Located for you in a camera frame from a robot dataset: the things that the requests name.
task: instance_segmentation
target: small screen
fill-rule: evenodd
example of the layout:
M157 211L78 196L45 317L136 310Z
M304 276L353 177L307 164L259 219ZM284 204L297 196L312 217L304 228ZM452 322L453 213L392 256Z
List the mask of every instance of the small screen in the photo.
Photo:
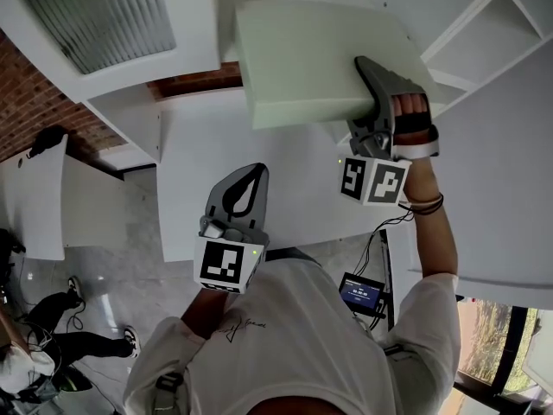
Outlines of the small screen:
M346 279L340 295L344 301L359 304L368 309L374 309L378 304L380 289Z

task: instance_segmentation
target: red brick wall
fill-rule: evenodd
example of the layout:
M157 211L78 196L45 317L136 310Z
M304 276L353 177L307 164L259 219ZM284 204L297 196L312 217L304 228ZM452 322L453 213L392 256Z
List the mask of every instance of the red brick wall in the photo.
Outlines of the red brick wall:
M168 79L151 81L149 89L156 99L184 93L198 93L213 89L242 86L242 75L237 61L223 63L221 69L206 73L188 73Z
M45 127L70 131L68 153L86 160L125 141L82 104L74 104L0 30L0 162L33 144Z

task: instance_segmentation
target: gray floor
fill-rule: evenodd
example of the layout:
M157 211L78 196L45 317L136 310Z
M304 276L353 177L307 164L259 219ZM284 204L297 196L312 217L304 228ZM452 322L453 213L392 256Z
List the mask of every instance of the gray floor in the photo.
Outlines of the gray floor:
M66 290L67 279L76 275L86 296L86 311L80 315L85 330L116 338L121 336L123 326L131 325L145 343L164 317L183 313L200 287L193 281L192 261L163 262L155 170L129 173L125 181L128 200L125 249L68 248L66 259L57 263L33 259L23 263L19 258L11 283L20 304L26 301L26 307L30 308L51 293ZM353 271L367 239L367 235L361 235L301 249L317 259L339 284L345 271ZM365 276L384 282L383 266L379 239L375 239ZM57 332L65 332L70 315L65 315ZM387 322L381 322L373 334L383 335L386 327ZM127 359L87 357L76 366L120 407L132 364L133 360ZM79 395L66 394L58 404L65 413L112 411L95 389ZM45 409L41 413L55 412Z

